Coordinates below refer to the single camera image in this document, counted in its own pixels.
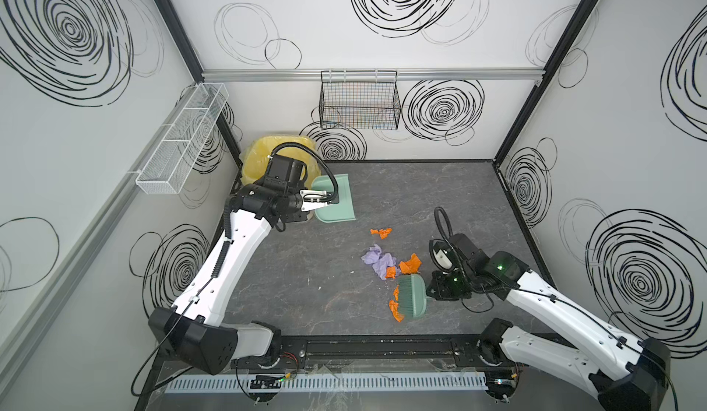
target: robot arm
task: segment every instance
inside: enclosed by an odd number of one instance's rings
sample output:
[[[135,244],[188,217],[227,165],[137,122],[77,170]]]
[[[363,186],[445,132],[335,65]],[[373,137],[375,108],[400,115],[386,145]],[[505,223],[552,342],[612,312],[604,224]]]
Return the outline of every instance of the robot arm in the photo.
[[[300,148],[317,159],[334,191],[306,189],[305,163],[277,155],[284,147]],[[221,372],[232,359],[266,354],[270,358],[277,329],[260,323],[222,325],[228,300],[248,261],[273,228],[307,220],[311,210],[338,203],[337,193],[331,171],[315,152],[297,143],[276,147],[265,175],[228,198],[224,232],[190,286],[171,308],[158,307],[150,315],[148,323],[158,341],[165,340],[183,362],[211,374]]]
[[[485,363],[493,366],[510,360],[534,366],[583,389],[607,411],[658,410],[670,371],[670,351],[665,344],[653,338],[640,340],[609,325],[554,289],[515,256],[499,251],[489,258],[464,234],[430,247],[436,259],[445,260],[437,265],[447,273],[433,274],[428,293],[441,293],[441,299],[446,300],[452,300],[450,293],[459,293],[458,285],[447,283],[460,279],[462,273],[449,259],[453,256],[472,275],[468,278],[469,295],[492,292],[539,318],[573,345],[534,336],[496,318],[478,344]]]

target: white wire basket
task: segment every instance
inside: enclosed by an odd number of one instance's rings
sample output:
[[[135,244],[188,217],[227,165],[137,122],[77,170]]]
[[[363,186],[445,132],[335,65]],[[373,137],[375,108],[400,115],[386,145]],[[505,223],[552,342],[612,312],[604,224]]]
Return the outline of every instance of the white wire basket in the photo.
[[[135,183],[147,194],[177,194],[224,109],[223,83],[201,83],[181,109]]]

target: wire basket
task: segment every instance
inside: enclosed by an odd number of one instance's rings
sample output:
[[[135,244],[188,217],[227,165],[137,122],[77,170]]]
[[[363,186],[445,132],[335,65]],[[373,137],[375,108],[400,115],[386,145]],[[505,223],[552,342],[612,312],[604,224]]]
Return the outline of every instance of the wire basket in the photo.
[[[319,119],[323,129],[340,124],[355,129],[397,129],[402,106],[396,71],[324,70],[321,77]]]
[[[181,109],[135,183],[147,194],[177,194],[224,109],[223,83],[201,83]]]

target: floor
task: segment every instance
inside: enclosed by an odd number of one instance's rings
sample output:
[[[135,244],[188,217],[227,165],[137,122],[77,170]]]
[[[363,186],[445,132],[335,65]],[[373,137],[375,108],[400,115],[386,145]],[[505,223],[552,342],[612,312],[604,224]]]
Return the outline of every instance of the floor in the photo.
[[[491,256],[505,250],[537,265],[490,163],[332,164],[348,173],[356,221],[316,219],[275,230],[256,250],[228,303],[226,323],[259,320],[284,335],[402,335],[481,333],[495,318],[532,333],[551,332],[531,315],[498,298],[488,313],[460,302],[428,300],[421,318],[398,323],[388,308],[397,285],[382,281],[360,257],[377,243],[398,260],[416,253],[420,274],[435,270],[428,242],[438,237],[433,218],[445,208],[455,232],[464,232]],[[381,240],[370,229],[393,228]],[[485,296],[469,308],[490,306]]]

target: black wire basket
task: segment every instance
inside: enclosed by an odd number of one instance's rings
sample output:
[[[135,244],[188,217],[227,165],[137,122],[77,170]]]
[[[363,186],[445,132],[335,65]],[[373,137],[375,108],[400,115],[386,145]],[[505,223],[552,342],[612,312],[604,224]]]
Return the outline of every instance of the black wire basket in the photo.
[[[396,71],[324,70],[321,75],[319,119],[323,129],[337,125],[397,129],[402,105]]]

